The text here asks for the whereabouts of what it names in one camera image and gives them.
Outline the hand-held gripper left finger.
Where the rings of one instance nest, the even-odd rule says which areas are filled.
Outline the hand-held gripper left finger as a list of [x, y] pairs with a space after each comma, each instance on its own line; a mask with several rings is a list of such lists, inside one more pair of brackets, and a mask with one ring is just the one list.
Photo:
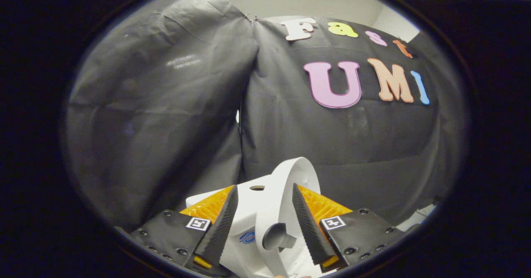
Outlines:
[[239, 202], [231, 185], [182, 210], [164, 210], [131, 233], [144, 248], [189, 270], [224, 270], [221, 255]]

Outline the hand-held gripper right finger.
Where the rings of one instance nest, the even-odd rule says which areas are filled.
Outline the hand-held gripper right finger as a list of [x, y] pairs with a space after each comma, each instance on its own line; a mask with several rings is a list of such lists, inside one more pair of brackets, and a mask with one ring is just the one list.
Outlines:
[[322, 272], [360, 266], [405, 235], [368, 208], [349, 209], [302, 185], [293, 185], [292, 204], [311, 259]]

